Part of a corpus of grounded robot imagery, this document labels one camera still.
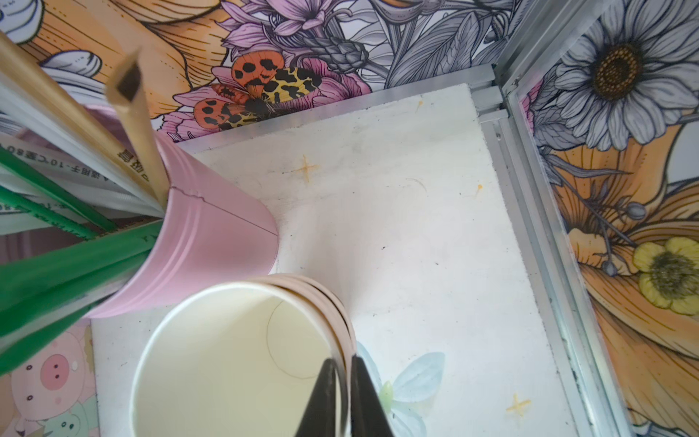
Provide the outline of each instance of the light blue butterfly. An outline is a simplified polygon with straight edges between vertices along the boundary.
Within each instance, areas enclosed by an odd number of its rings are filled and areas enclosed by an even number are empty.
[[[379,369],[361,343],[357,343],[357,354],[364,359],[395,437],[426,437],[425,422],[411,407],[439,390],[445,355],[441,352],[425,354],[408,364],[392,384],[386,381],[382,385]]]

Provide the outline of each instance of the floral wallpaper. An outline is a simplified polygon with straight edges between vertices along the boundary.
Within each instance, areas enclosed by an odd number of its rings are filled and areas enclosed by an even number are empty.
[[[0,30],[83,104],[140,49],[153,126],[183,141],[494,63],[531,1],[0,0]]]
[[[521,100],[639,436],[699,436],[699,2],[614,0]]]

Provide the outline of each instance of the butterfly decal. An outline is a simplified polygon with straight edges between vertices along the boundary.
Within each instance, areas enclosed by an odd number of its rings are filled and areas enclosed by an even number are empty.
[[[321,77],[299,67],[284,67],[273,50],[248,53],[231,67],[233,80],[211,85],[223,99],[204,99],[194,106],[194,119],[205,129],[233,129],[281,115],[279,106],[315,91]]]
[[[357,343],[357,354],[366,364],[395,437],[426,437],[425,422],[413,407],[416,403],[431,398],[439,390],[445,355],[441,352],[422,355],[408,364],[392,383],[386,381],[382,385],[376,363],[361,343]]]

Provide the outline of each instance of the drinking straw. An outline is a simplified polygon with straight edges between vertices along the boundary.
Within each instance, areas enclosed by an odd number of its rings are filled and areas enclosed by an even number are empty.
[[[46,206],[48,209],[67,217],[77,223],[85,223],[87,220],[75,214],[73,211],[66,209],[60,203],[55,203],[45,197],[27,197],[29,200]],[[101,213],[108,219],[132,218],[140,214],[129,213],[126,211],[112,210],[107,208],[95,208],[98,213]],[[0,235],[16,234],[17,232],[31,231],[32,229],[42,229],[51,227],[51,224],[43,222],[33,215],[23,213],[21,210],[10,208],[3,203],[0,203]]]
[[[148,173],[155,198],[165,208],[170,182],[153,138],[153,127],[148,117],[148,102],[145,99],[137,59],[138,52],[132,53],[117,66],[105,84],[105,96],[117,111],[131,145]]]
[[[7,336],[13,332],[26,327],[25,332],[30,334],[118,291],[143,265],[149,253],[148,250],[100,268],[0,311],[0,350],[12,340]]]
[[[2,186],[0,186],[0,203],[4,203],[26,213],[30,213],[39,220],[50,223],[53,226],[56,226],[58,229],[70,232],[71,234],[84,238],[85,240],[92,239],[98,235],[95,231],[92,231],[81,224],[62,216],[59,213],[53,212],[45,206],[34,203],[20,196],[19,194],[13,193],[9,189]]]
[[[0,111],[161,209],[134,154],[2,33],[0,59]]]
[[[83,317],[83,315],[87,314],[101,302],[102,301],[97,301],[91,305],[81,308],[80,310],[75,311],[73,314],[62,318],[57,322],[53,322],[46,328],[29,334],[22,340],[10,346],[7,350],[0,354],[0,376],[15,370],[28,359],[32,358],[37,352],[42,350],[47,344],[51,343],[68,328],[72,327]]]
[[[0,166],[5,167],[16,176],[27,181],[32,187],[40,190],[51,199],[62,203],[74,213],[84,217],[88,222],[99,226],[105,231],[117,230],[117,225],[114,222],[2,147],[0,147]]]
[[[163,217],[164,215],[160,206],[156,209],[147,205],[98,171],[85,166],[82,162],[60,150],[28,143],[2,133],[0,133],[0,147],[29,164],[33,169],[88,205],[103,206],[113,210],[129,211],[153,217]],[[21,181],[2,167],[0,167],[0,185],[18,194],[41,195],[37,189]]]
[[[0,311],[151,250],[162,225],[162,220],[158,220],[0,266]]]

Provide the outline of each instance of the white daisy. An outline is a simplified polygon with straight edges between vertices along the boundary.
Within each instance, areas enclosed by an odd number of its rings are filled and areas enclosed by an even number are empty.
[[[699,1],[616,0],[556,76],[565,125],[590,148],[649,143],[699,105]]]

